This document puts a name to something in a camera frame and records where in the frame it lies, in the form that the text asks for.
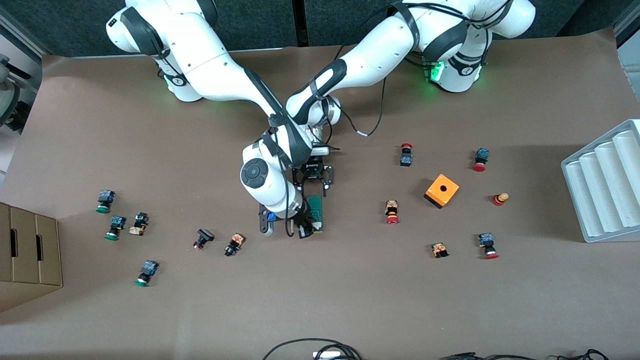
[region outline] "brown table surface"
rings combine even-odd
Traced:
[[[285,101],[334,47],[237,53]],[[0,314],[7,359],[260,359],[301,337],[333,338],[371,359],[437,359],[476,351],[542,358],[595,347],[637,359],[640,243],[582,240],[560,161],[640,106],[611,30],[494,43],[464,94],[427,85],[402,64],[388,78],[385,116],[370,138],[335,128],[326,161],[335,184],[325,232],[267,238],[239,181],[241,151],[267,122],[246,102],[179,102],[149,58],[48,56],[45,79],[0,200],[60,221],[64,288]],[[380,85],[335,94],[368,131]],[[413,143],[413,165],[398,165]],[[480,147],[487,171],[470,169]],[[422,198],[443,173],[460,185],[444,209]],[[111,215],[142,238],[107,241]],[[509,192],[498,208],[490,196]],[[401,223],[385,223],[387,199]],[[216,240],[191,244],[208,228]],[[484,260],[477,234],[496,236]],[[239,232],[247,242],[223,255]],[[450,256],[435,259],[443,241]],[[146,259],[161,265],[143,289]],[[309,359],[321,344],[274,359]]]

